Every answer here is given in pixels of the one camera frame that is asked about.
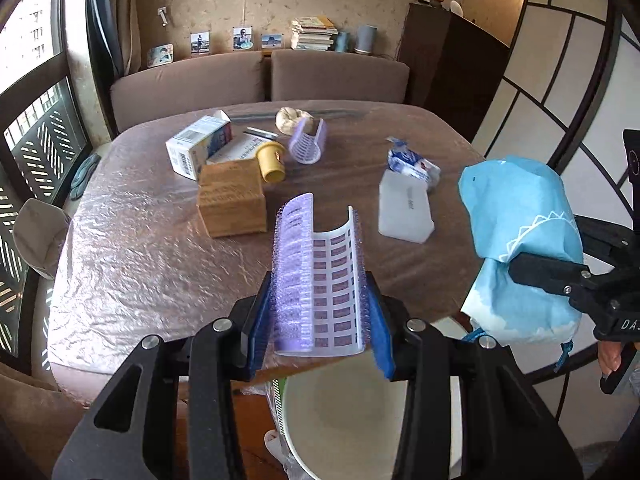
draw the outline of window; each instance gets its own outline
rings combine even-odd
[[[0,162],[0,362],[27,374],[38,277],[15,249],[15,217],[29,198],[62,205],[90,152],[51,8],[51,0],[21,0],[0,31],[0,142],[12,155]]]
[[[20,0],[4,24],[0,45],[6,48],[0,47],[0,52],[7,62],[0,64],[0,93],[53,56],[50,10],[50,0]],[[33,50],[36,46],[39,53]]]

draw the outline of barcode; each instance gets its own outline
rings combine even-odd
[[[176,139],[180,140],[195,140],[202,136],[202,132],[195,132],[194,130],[185,130],[178,135],[175,136]]]
[[[187,158],[184,153],[180,154],[180,166],[182,167],[182,172],[187,175],[193,174],[193,169],[191,168],[191,161]]]

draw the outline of wooden cabinet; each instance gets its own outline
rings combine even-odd
[[[410,4],[398,49],[409,66],[406,104],[474,138],[507,66],[509,47],[448,10]]]

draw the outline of sofa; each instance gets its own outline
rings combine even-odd
[[[204,108],[287,100],[402,103],[404,63],[338,52],[233,52],[143,70],[111,86],[118,132]]]

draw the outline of yellow cup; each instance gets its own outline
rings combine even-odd
[[[265,182],[276,184],[284,180],[284,146],[271,140],[258,146],[255,156],[260,164],[260,172]]]

